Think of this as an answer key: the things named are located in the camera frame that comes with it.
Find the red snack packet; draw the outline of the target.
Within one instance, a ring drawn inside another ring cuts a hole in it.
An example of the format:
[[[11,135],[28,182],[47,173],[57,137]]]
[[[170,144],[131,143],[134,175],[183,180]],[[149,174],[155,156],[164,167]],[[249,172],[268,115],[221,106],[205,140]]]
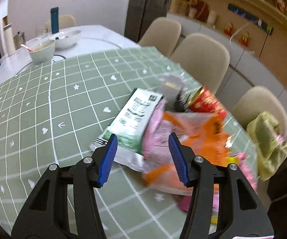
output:
[[[226,108],[221,104],[208,88],[202,86],[188,101],[187,108],[193,112],[199,113],[214,113],[218,115],[221,120],[227,116]]]

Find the yellow-green trash bag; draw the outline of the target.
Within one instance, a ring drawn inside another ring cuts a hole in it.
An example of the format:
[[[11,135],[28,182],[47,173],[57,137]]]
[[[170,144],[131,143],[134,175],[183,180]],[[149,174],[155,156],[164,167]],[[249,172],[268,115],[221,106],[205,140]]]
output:
[[[287,157],[287,143],[281,131],[278,120],[267,111],[247,125],[247,133],[256,145],[258,173],[262,181],[270,179]]]

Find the green white snack bag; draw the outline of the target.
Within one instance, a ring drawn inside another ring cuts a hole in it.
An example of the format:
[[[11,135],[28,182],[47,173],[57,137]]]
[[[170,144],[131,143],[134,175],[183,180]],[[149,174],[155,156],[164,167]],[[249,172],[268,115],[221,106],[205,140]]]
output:
[[[114,161],[134,171],[144,169],[144,156],[141,152],[145,129],[163,95],[135,88],[121,111],[91,145],[95,151],[107,144],[111,134],[118,137],[118,148]]]

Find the beige chair far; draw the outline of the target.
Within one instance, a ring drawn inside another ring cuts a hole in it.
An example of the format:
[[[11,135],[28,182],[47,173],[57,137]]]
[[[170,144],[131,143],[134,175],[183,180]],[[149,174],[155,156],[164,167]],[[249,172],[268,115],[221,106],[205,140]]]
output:
[[[164,56],[170,57],[181,36],[181,29],[179,22],[159,17],[151,23],[138,44],[141,47],[154,46]]]

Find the beige chair near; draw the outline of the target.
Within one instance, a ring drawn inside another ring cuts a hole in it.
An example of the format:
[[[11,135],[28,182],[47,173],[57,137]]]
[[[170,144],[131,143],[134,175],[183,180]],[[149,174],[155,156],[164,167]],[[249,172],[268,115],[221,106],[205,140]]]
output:
[[[287,136],[287,113],[279,99],[266,87],[249,89],[232,107],[231,114],[246,129],[247,125],[262,112],[271,113],[279,123],[281,135]]]

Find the pale green bowl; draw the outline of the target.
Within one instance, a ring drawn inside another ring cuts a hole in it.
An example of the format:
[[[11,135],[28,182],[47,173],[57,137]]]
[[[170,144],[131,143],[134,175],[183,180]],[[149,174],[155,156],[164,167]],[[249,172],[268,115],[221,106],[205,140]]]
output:
[[[47,40],[32,47],[33,51],[28,54],[35,64],[48,62],[53,58],[56,43],[54,40]]]

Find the beige chair behind table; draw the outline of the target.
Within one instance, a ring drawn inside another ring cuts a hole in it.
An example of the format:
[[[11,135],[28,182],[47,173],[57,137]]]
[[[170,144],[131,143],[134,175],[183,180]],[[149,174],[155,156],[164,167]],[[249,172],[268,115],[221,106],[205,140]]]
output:
[[[72,15],[61,15],[59,16],[59,29],[65,29],[68,27],[77,26],[77,22]],[[45,30],[47,32],[52,32],[51,30],[51,20],[45,23]]]

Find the blue black power strip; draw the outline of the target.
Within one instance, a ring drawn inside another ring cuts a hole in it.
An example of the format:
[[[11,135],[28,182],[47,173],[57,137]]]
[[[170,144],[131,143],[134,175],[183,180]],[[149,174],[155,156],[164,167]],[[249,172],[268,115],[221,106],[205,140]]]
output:
[[[251,14],[250,12],[247,12],[246,10],[231,3],[228,4],[228,10],[236,15],[241,16],[247,21],[257,25],[260,29],[264,30],[268,35],[271,36],[273,34],[274,28],[271,25],[267,24],[261,18],[258,18],[257,16]]]

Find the green grid tablecloth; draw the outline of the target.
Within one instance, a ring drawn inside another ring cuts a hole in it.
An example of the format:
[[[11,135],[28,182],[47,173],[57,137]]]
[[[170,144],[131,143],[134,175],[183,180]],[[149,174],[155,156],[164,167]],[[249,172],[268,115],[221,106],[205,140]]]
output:
[[[157,49],[88,53],[32,66],[0,84],[0,226],[10,234],[51,164],[71,166],[119,113],[135,88],[156,91],[166,75],[186,92],[200,83]],[[108,238],[178,238],[186,215],[175,199],[114,164],[95,192]]]

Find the orange snack wrapper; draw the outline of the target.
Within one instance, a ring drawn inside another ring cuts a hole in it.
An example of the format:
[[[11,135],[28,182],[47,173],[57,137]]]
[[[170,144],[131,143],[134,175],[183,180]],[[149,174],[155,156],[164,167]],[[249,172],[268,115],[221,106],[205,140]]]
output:
[[[154,113],[143,135],[143,180],[152,189],[164,193],[190,196],[179,180],[168,137],[175,133],[184,146],[190,147],[211,164],[226,166],[229,149],[226,143],[230,135],[223,132],[223,122],[212,113]]]

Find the blue tall bottle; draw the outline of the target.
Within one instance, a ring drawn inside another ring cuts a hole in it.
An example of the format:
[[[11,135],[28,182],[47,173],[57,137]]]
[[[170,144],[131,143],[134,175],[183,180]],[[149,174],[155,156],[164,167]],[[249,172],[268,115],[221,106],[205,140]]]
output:
[[[52,34],[56,34],[59,32],[59,8],[54,7],[50,10],[51,14],[51,31]]]

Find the beige chair middle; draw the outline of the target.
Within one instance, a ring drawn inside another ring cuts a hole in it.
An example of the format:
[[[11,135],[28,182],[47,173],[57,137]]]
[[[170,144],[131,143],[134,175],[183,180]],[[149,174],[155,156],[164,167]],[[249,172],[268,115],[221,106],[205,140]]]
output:
[[[192,33],[180,42],[170,60],[215,94],[228,70],[230,53],[214,38]]]

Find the white bowl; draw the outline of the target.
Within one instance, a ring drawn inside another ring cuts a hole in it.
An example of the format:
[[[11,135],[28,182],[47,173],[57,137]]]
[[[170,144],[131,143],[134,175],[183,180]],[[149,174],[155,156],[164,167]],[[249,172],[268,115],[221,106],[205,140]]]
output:
[[[67,50],[77,44],[80,36],[80,30],[62,31],[52,35],[49,40],[55,41],[56,50]]]

